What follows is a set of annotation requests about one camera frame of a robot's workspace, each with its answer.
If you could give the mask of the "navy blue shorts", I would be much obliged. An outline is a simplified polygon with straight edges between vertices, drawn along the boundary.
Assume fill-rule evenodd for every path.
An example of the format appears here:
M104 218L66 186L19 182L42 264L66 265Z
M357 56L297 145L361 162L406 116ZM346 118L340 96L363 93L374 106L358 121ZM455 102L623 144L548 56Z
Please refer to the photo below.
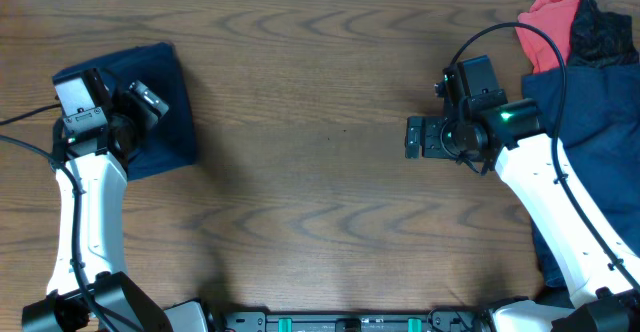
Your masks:
M63 114L54 156L110 153L137 180L192 165L197 145L186 86L167 43L136 47L52 77Z

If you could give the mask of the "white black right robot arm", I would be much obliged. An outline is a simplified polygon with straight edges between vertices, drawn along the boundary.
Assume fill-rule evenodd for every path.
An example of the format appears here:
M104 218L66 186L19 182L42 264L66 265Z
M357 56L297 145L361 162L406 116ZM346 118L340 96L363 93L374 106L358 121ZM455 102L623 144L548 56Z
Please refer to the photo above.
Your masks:
M407 120L407 158L484 163L515 193L546 241L570 307L525 299L489 308L479 331L636 331L639 258L585 189L535 101L475 106L463 98L448 117Z

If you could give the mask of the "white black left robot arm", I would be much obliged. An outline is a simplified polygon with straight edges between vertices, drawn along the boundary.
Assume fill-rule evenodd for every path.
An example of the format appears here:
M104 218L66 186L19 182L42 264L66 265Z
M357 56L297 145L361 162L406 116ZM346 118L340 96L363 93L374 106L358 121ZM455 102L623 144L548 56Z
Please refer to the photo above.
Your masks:
M63 115L49 159L61 195L57 261L43 300L24 307L25 331L169 331L164 311L127 275L122 204L129 155L168 112L140 81L110 91L74 78L55 85Z

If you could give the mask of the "blue denim jeans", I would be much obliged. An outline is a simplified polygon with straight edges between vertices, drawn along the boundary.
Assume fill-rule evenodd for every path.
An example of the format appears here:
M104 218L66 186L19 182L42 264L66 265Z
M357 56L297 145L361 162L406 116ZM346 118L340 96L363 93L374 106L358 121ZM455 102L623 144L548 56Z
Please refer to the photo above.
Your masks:
M603 215L638 253L639 66L569 66L560 140Z

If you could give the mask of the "red cloth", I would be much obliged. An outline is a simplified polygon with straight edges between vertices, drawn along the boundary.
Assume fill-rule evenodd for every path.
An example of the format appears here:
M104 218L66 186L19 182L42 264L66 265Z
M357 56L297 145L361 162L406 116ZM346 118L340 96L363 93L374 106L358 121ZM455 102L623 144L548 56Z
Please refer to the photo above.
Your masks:
M544 32L556 45L564 62L570 54L570 31L582 0L535 0L528 12L517 21ZM533 73L543 73L559 67L552 47L538 34L524 28L516 29L521 47L533 65Z

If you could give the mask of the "black patterned garment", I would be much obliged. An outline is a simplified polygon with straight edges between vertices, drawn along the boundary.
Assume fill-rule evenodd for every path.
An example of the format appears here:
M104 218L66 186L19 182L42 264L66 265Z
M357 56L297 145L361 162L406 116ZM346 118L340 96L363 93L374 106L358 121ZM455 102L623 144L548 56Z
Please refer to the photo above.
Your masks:
M567 1L558 43L566 65L604 68L639 63L629 15L602 12L595 0Z

